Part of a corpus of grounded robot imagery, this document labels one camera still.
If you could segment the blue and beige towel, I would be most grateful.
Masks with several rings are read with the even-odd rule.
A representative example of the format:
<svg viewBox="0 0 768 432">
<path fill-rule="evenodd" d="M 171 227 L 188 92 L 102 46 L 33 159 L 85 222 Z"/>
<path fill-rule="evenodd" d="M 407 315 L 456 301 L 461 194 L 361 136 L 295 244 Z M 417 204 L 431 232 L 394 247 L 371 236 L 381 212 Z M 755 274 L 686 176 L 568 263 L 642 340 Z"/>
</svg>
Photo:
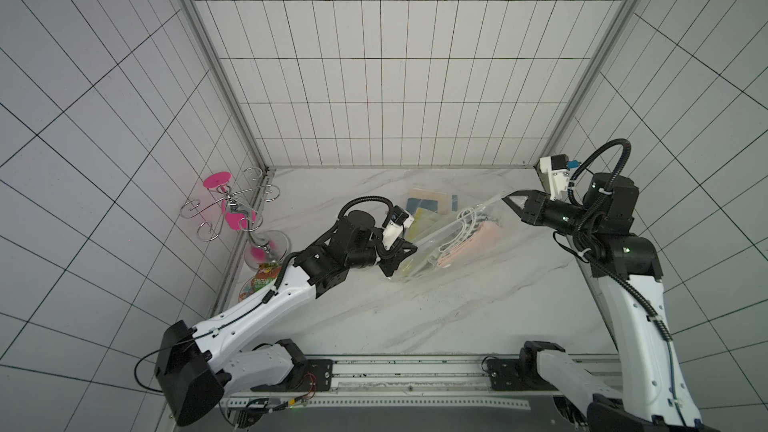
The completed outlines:
<svg viewBox="0 0 768 432">
<path fill-rule="evenodd" d="M 412 188 L 406 199 L 406 210 L 415 215 L 418 209 L 446 215 L 458 210 L 458 196 L 443 192 Z"/>
</svg>

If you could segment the clear plastic vacuum bag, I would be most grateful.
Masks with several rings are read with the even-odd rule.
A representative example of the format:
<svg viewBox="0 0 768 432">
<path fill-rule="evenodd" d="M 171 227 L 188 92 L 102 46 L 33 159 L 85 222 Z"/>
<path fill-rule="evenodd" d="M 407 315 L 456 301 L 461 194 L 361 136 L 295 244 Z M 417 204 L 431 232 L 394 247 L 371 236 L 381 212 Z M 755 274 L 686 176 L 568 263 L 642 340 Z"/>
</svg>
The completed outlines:
<svg viewBox="0 0 768 432">
<path fill-rule="evenodd" d="M 436 275 L 449 269 L 460 269 L 479 263 L 500 253 L 508 242 L 513 230 L 519 224 L 519 219 L 497 194 L 485 200 L 479 200 L 466 194 L 451 194 L 458 196 L 458 210 L 445 215 L 445 218 L 426 236 L 416 242 L 411 242 L 418 247 L 418 251 L 405 259 L 400 267 L 390 277 L 393 282 L 409 282 L 423 277 Z M 453 263 L 447 268 L 438 268 L 436 265 L 439 256 L 438 248 L 451 240 L 461 229 L 457 221 L 457 215 L 463 209 L 475 208 L 478 212 L 487 215 L 486 221 L 493 221 L 503 229 L 500 239 L 485 250 L 478 251 L 471 256 Z"/>
</svg>

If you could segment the pink towel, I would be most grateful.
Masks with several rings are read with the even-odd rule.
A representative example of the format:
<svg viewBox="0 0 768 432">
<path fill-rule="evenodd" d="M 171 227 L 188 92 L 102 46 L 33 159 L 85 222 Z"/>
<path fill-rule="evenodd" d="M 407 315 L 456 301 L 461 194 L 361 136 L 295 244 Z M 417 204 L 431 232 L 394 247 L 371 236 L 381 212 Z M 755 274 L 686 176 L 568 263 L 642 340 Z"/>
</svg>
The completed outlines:
<svg viewBox="0 0 768 432">
<path fill-rule="evenodd" d="M 493 221 L 483 221 L 466 239 L 461 239 L 456 245 L 449 246 L 437 258 L 438 268 L 450 267 L 453 263 L 463 260 L 472 254 L 485 250 L 494 245 L 501 237 L 503 229 Z"/>
</svg>

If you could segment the pale yellow towel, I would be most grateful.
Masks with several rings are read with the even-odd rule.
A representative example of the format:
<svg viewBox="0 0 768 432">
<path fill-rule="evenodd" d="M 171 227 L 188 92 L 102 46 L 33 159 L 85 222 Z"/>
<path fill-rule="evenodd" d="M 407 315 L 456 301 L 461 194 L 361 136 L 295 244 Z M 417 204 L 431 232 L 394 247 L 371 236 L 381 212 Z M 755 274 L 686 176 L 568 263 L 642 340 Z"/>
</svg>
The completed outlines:
<svg viewBox="0 0 768 432">
<path fill-rule="evenodd" d="M 410 242 L 416 242 L 428 235 L 445 218 L 445 215 L 418 207 L 413 217 L 414 221 L 406 234 Z"/>
</svg>

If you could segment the green white striped towel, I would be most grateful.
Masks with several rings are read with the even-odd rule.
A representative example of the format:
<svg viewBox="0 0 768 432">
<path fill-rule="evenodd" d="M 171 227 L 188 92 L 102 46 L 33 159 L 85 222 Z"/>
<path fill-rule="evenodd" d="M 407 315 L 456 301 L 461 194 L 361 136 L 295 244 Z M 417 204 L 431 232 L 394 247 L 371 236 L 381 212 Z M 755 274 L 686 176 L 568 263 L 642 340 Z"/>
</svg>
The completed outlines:
<svg viewBox="0 0 768 432">
<path fill-rule="evenodd" d="M 475 208 L 463 209 L 457 215 L 457 221 L 461 226 L 460 231 L 451 240 L 438 248 L 439 253 L 445 255 L 466 242 L 487 219 L 488 217 L 485 213 L 478 212 Z"/>
</svg>

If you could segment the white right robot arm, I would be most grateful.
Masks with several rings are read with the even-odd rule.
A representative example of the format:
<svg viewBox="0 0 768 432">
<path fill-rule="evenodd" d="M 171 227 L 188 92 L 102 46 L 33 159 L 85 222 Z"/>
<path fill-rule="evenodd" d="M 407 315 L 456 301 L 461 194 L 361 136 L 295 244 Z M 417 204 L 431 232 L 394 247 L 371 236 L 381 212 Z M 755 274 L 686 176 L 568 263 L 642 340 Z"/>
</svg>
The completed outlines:
<svg viewBox="0 0 768 432">
<path fill-rule="evenodd" d="M 594 175 L 577 200 L 575 180 L 584 168 L 565 154 L 545 156 L 537 170 L 546 190 L 513 192 L 503 201 L 524 223 L 568 239 L 564 250 L 588 265 L 608 309 L 622 388 L 546 341 L 525 343 L 516 375 L 530 388 L 561 393 L 592 431 L 705 431 L 667 326 L 656 248 L 631 231 L 639 190 L 616 166 Z"/>
</svg>

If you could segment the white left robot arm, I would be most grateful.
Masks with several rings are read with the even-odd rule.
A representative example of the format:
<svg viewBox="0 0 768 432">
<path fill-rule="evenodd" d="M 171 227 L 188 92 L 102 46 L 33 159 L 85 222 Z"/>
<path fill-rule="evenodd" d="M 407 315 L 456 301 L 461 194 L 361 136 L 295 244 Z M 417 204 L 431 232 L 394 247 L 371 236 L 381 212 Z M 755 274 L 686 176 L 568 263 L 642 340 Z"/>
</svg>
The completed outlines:
<svg viewBox="0 0 768 432">
<path fill-rule="evenodd" d="M 306 359 L 290 339 L 246 347 L 269 327 L 343 283 L 350 270 L 379 267 L 392 276 L 417 251 L 405 238 L 413 216 L 390 208 L 383 224 L 357 202 L 305 249 L 286 256 L 273 283 L 195 326 L 179 321 L 163 334 L 154 376 L 176 424 L 189 426 L 232 393 L 258 386 L 293 390 L 307 376 Z"/>
</svg>

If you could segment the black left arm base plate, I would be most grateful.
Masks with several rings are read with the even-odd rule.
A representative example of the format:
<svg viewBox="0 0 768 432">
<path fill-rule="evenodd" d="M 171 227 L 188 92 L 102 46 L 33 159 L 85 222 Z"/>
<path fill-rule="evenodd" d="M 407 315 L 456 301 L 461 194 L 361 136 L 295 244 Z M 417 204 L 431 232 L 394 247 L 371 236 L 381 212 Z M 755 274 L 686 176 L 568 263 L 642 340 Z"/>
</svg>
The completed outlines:
<svg viewBox="0 0 768 432">
<path fill-rule="evenodd" d="M 279 383 L 261 383 L 251 388 L 253 392 L 326 392 L 331 388 L 334 362 L 331 359 L 308 359 L 291 340 L 283 339 L 274 344 L 262 343 L 253 349 L 279 347 L 288 353 L 290 369 Z"/>
</svg>

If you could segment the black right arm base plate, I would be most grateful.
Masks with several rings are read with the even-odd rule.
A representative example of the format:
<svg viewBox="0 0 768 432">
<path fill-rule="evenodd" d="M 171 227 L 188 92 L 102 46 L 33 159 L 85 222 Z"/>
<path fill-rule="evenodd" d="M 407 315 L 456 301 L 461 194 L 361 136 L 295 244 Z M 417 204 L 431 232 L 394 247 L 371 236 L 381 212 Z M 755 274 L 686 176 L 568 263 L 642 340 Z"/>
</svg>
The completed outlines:
<svg viewBox="0 0 768 432">
<path fill-rule="evenodd" d="M 493 391 L 555 391 L 537 370 L 537 355 L 542 351 L 565 349 L 553 342 L 526 341 L 517 358 L 486 356 L 481 361 L 481 370 L 489 377 Z"/>
</svg>

